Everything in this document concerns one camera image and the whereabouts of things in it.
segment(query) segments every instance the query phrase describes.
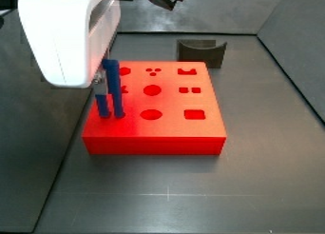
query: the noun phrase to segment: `hole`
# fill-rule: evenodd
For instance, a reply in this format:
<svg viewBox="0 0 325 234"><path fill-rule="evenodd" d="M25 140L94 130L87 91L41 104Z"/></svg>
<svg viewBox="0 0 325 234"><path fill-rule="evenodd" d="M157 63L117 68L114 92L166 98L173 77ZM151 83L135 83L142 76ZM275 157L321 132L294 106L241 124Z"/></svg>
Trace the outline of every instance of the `hole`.
<svg viewBox="0 0 325 234"><path fill-rule="evenodd" d="M197 71L194 69L182 70L181 68L177 69L178 75L197 75Z"/></svg>
<svg viewBox="0 0 325 234"><path fill-rule="evenodd" d="M150 86L146 86L143 88L143 93L149 96L154 96L157 94L159 94L161 92L161 87L159 86L155 86L155 85L150 85Z"/></svg>
<svg viewBox="0 0 325 234"><path fill-rule="evenodd" d="M123 76L130 73L130 68L119 68L119 76Z"/></svg>
<svg viewBox="0 0 325 234"><path fill-rule="evenodd" d="M191 93L201 93L201 88L191 88Z"/></svg>
<svg viewBox="0 0 325 234"><path fill-rule="evenodd" d="M162 116L162 113L157 109L146 109L139 115L146 120L157 120Z"/></svg>
<svg viewBox="0 0 325 234"><path fill-rule="evenodd" d="M121 93L127 93L126 86L121 86Z"/></svg>
<svg viewBox="0 0 325 234"><path fill-rule="evenodd" d="M183 116L186 120L203 120L205 113L201 109L185 109Z"/></svg>
<svg viewBox="0 0 325 234"><path fill-rule="evenodd" d="M181 88L178 88L178 92L179 92L179 93L187 93L187 88L186 88L186 87L181 87Z"/></svg>

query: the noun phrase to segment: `red block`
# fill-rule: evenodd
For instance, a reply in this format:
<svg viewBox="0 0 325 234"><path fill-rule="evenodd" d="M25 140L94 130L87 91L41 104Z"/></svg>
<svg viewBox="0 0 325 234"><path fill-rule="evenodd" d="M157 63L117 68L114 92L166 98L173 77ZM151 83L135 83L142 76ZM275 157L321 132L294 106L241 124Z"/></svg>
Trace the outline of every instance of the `red block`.
<svg viewBox="0 0 325 234"><path fill-rule="evenodd" d="M82 132L90 154L219 154L226 131L203 63L121 62L125 116L99 118L93 104ZM111 111L111 98L107 95Z"/></svg>

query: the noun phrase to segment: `square hole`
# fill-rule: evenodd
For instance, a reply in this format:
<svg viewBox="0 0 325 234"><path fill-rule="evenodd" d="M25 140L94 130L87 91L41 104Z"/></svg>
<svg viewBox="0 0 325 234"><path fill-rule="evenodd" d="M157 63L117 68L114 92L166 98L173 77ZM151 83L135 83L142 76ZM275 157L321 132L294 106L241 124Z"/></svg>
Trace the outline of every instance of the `square hole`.
<svg viewBox="0 0 325 234"><path fill-rule="evenodd" d="M203 120L205 113L201 109L185 109L183 116L186 120Z"/></svg>
<svg viewBox="0 0 325 234"><path fill-rule="evenodd" d="M179 87L178 88L179 93L187 93L187 88L186 87Z"/></svg>
<svg viewBox="0 0 325 234"><path fill-rule="evenodd" d="M191 88L191 93L201 93L201 88Z"/></svg>

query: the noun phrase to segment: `circular hole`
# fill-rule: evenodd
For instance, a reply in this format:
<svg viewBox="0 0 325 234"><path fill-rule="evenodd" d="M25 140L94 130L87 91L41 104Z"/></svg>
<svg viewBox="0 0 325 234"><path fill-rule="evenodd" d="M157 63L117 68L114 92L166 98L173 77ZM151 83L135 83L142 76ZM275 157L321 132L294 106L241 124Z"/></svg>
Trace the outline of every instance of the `circular hole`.
<svg viewBox="0 0 325 234"><path fill-rule="evenodd" d="M146 120L157 120L162 116L162 113L157 109L146 109L139 115Z"/></svg>
<svg viewBox="0 0 325 234"><path fill-rule="evenodd" d="M121 68L119 69L119 76L123 76L130 73L130 68Z"/></svg>
<svg viewBox="0 0 325 234"><path fill-rule="evenodd" d="M157 94L159 94L161 92L161 87L159 86L155 86L155 85L150 85L150 86L146 86L143 88L143 93L149 96L154 96Z"/></svg>

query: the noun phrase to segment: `gray holder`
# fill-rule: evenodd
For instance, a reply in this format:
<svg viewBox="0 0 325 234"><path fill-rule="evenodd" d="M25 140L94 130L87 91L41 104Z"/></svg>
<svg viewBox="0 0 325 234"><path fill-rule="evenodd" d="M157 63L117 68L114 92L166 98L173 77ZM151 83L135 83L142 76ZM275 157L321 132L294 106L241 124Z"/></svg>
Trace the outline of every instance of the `gray holder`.
<svg viewBox="0 0 325 234"><path fill-rule="evenodd" d="M221 68L227 42L215 46L215 40L177 40L177 60L205 62L207 68Z"/></svg>

